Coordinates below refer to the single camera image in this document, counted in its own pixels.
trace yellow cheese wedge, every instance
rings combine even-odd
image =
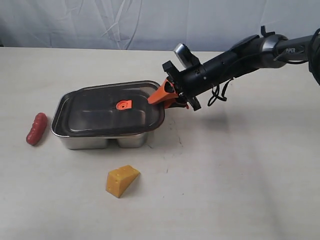
[[[108,173],[105,190],[120,198],[140,172],[130,165],[122,166]]]

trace stainless steel tray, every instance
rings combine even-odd
[[[64,146],[68,149],[105,149],[108,147],[110,139],[116,139],[121,148],[139,148],[144,145],[148,139],[148,133],[142,132],[135,135],[121,136],[96,136],[96,137],[71,137],[68,136],[61,126],[62,116],[65,114],[66,104],[74,92],[64,95],[55,111],[52,119],[51,131],[59,137]]]

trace toy sausage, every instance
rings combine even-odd
[[[44,134],[47,125],[47,116],[43,112],[38,113],[34,118],[29,134],[26,136],[26,142],[32,146],[36,145]]]

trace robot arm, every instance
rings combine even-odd
[[[185,70],[178,71],[171,61],[162,65],[168,77],[161,87],[149,97],[150,104],[164,103],[165,108],[188,107],[194,111],[201,108],[197,95],[212,89],[213,101],[226,101],[228,83],[234,78],[262,68],[281,68],[285,64],[309,62],[309,70],[320,84],[320,29],[314,35],[288,40],[275,32],[261,27],[259,35],[249,36],[230,50],[201,64],[188,47],[179,44],[174,52]],[[219,85],[226,83],[219,96]]]

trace white backdrop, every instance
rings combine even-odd
[[[260,26],[289,38],[320,27],[318,0],[1,0],[8,47],[224,51]]]

